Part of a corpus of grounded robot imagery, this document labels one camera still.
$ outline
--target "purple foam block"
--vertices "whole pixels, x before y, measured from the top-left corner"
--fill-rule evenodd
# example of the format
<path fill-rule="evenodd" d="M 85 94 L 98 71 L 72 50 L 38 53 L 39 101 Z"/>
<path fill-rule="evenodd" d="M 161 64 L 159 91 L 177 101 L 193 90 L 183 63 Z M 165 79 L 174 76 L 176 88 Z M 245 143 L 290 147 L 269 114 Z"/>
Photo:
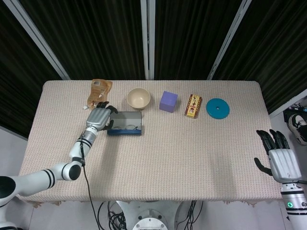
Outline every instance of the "purple foam block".
<path fill-rule="evenodd" d="M 177 94 L 164 91 L 159 109 L 172 113 L 175 110 L 177 97 Z"/>

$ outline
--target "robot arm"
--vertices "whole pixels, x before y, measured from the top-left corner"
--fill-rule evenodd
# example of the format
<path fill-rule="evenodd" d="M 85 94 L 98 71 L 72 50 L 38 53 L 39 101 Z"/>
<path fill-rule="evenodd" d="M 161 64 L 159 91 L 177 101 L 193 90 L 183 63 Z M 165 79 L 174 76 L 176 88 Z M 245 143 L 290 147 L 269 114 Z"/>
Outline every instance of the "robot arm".
<path fill-rule="evenodd" d="M 299 184 L 307 184 L 307 182 L 301 180 L 302 174 L 296 155 L 289 148 L 285 136 L 279 131 L 275 132 L 270 129 L 270 132 L 275 141 L 267 132 L 257 130 L 271 168 L 265 168 L 258 158 L 254 159 L 255 164 L 262 172 L 273 176 L 277 182 L 282 184 L 281 194 L 293 229 L 304 230 L 307 226 L 307 200 Z"/>
<path fill-rule="evenodd" d="M 99 103 L 90 113 L 86 120 L 86 129 L 81 133 L 69 153 L 70 163 L 59 163 L 51 169 L 23 176 L 0 176 L 0 230 L 17 229 L 13 223 L 6 222 L 5 219 L 7 204 L 17 194 L 30 196 L 52 188 L 58 180 L 73 181 L 78 179 L 81 168 L 85 165 L 84 158 L 91 149 L 97 132 L 111 129 L 113 126 L 113 120 L 108 126 L 106 123 L 111 113 L 117 113 L 117 109 L 111 105 L 106 108 L 107 104 L 108 102 Z"/>

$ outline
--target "beige ceramic bowl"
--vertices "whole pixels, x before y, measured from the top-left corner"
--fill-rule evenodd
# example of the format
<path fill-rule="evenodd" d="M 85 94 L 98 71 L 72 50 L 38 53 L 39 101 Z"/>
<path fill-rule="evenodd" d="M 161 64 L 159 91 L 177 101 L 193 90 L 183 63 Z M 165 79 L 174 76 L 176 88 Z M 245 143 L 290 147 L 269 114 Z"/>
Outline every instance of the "beige ceramic bowl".
<path fill-rule="evenodd" d="M 150 101 L 150 94 L 147 90 L 142 88 L 135 88 L 127 95 L 128 104 L 135 109 L 145 108 Z"/>

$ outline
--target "eyeglasses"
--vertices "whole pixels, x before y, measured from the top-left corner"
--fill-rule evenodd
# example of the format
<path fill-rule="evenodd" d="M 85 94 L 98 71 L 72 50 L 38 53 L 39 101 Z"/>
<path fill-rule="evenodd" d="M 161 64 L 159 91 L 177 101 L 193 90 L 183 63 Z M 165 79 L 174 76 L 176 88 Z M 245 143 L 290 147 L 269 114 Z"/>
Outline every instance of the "eyeglasses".
<path fill-rule="evenodd" d="M 135 126 L 135 125 L 127 125 L 125 128 L 122 128 L 120 126 L 115 126 L 112 129 L 118 129 L 118 130 L 122 130 L 122 129 L 125 129 L 125 130 L 138 130 L 138 127 Z"/>

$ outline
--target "brown pouch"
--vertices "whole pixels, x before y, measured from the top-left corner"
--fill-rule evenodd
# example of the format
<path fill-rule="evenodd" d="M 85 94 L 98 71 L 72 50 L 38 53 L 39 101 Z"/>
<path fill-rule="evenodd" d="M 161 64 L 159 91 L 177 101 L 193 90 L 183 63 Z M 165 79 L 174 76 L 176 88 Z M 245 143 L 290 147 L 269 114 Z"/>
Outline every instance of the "brown pouch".
<path fill-rule="evenodd" d="M 91 93 L 87 98 L 87 107 L 94 109 L 99 102 L 105 102 L 107 94 L 112 88 L 112 82 L 103 79 L 93 79 L 91 83 Z"/>

